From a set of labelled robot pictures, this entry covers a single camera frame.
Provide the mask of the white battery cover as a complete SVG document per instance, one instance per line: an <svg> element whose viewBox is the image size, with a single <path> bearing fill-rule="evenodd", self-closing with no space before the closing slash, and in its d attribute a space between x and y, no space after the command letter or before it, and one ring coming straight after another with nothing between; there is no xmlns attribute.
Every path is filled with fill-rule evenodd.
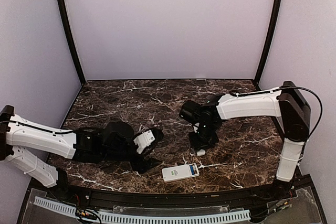
<svg viewBox="0 0 336 224"><path fill-rule="evenodd" d="M206 151L201 149L201 150L197 151L196 154L197 154L197 156L203 156L203 155L206 154Z"/></svg>

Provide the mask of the white remote control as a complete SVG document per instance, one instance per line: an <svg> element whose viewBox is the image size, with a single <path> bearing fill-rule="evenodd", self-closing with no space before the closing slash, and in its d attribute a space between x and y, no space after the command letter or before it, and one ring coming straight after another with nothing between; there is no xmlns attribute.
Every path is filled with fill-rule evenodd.
<svg viewBox="0 0 336 224"><path fill-rule="evenodd" d="M167 167L162 169L162 177L165 182L173 182L177 180L193 178L199 176L192 176L189 168L190 164Z"/></svg>

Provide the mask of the blue battery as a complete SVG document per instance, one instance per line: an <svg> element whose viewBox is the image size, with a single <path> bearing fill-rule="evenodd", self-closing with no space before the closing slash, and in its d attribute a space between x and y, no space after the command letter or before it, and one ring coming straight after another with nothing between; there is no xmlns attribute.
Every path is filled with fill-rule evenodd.
<svg viewBox="0 0 336 224"><path fill-rule="evenodd" d="M196 175L199 174L197 165L195 165L195 164L190 164L190 165L189 165L189 168L190 168L190 172L191 172L191 175L192 175L192 176L196 176Z"/></svg>

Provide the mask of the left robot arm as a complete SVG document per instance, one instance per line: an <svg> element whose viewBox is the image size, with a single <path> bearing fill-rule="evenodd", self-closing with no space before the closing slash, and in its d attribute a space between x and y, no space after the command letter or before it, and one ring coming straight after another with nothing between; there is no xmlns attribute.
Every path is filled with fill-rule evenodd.
<svg viewBox="0 0 336 224"><path fill-rule="evenodd" d="M125 122L110 122L103 129L61 130L23 119L14 113L11 105L1 110L1 160L12 163L44 187L53 188L63 201L74 197L67 173L43 162L30 148L82 163L129 162L134 171L145 173L159 163L147 155L163 136L162 130L156 127L136 134Z"/></svg>

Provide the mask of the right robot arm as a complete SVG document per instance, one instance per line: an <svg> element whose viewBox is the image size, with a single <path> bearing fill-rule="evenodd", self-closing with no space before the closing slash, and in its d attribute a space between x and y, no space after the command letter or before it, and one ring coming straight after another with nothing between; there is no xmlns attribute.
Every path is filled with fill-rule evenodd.
<svg viewBox="0 0 336 224"><path fill-rule="evenodd" d="M282 119L284 143L276 172L276 182L268 188L273 200L280 199L288 191L288 182L303 159L305 146L316 130L311 126L311 106L302 92L317 99L320 115L323 104L312 90L285 81L281 86L247 93L231 91L215 94L203 104L187 100L181 106L179 116L192 126L188 133L191 147L199 152L214 148L221 137L223 124L231 119L267 116Z"/></svg>

